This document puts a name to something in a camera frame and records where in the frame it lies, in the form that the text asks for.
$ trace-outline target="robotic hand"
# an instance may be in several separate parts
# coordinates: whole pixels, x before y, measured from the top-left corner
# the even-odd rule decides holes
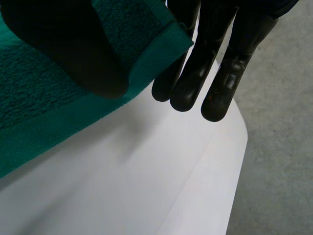
[[[155,79],[152,94],[157,101],[170,100],[178,111],[190,110],[208,76],[233,18],[232,34],[220,69],[202,104],[209,121],[226,115],[241,77],[257,46],[275,27],[278,18],[298,0],[168,0],[168,8],[192,37],[200,9],[198,37],[180,75],[186,54]]]
[[[186,54],[155,79],[153,97],[170,100],[178,111],[190,110],[236,16],[228,49],[201,108],[207,120],[221,120],[258,44],[297,2],[168,0],[169,9],[190,37],[201,6],[198,38],[180,78]],[[106,98],[118,98],[127,91],[127,72],[91,0],[0,0],[0,6],[11,31],[59,64],[78,85]]]

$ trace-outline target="white table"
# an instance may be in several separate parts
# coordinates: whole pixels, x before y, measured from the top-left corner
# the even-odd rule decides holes
[[[224,235],[246,148],[224,120],[136,99],[0,182],[0,235]]]

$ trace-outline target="gray floor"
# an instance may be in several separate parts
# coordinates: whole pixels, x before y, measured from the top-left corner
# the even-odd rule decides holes
[[[235,99],[249,141],[227,235],[313,235],[312,0],[260,44]]]

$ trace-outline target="gloved hand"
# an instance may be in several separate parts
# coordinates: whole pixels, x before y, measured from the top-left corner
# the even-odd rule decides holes
[[[170,100],[178,111],[190,110],[208,76],[235,17],[227,51],[202,104],[201,113],[209,121],[219,121],[227,113],[241,77],[257,46],[298,0],[168,0],[168,8],[192,37],[198,9],[198,37],[180,75],[186,54],[155,79],[152,95]]]

